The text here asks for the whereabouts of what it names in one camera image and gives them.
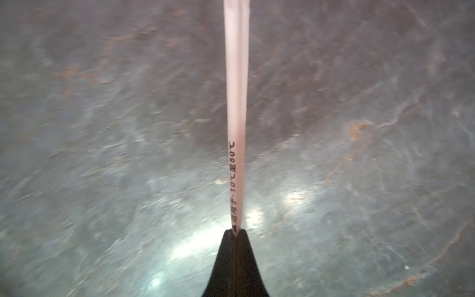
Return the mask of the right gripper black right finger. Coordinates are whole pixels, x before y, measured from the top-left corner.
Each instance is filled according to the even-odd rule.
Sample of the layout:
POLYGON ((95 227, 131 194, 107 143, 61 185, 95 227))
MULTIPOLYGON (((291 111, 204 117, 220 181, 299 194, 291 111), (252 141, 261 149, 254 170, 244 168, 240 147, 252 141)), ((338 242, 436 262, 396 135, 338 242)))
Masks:
POLYGON ((235 296, 269 297, 246 230, 238 233, 235 247, 235 296))

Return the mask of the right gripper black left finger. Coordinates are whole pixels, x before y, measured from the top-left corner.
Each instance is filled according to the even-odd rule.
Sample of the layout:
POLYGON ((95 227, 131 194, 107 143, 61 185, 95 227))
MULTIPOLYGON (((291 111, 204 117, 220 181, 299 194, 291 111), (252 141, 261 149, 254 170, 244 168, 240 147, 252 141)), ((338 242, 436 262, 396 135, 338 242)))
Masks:
POLYGON ((236 237, 226 230, 221 239, 216 260, 203 297, 235 297, 236 237))

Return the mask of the straw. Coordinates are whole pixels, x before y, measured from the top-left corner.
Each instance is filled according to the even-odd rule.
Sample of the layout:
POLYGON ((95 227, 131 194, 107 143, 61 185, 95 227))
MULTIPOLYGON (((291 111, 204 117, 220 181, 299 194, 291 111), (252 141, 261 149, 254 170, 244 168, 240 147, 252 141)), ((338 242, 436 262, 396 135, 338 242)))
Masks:
POLYGON ((237 235, 242 226, 244 202, 250 0, 225 0, 223 11, 231 229, 237 235))

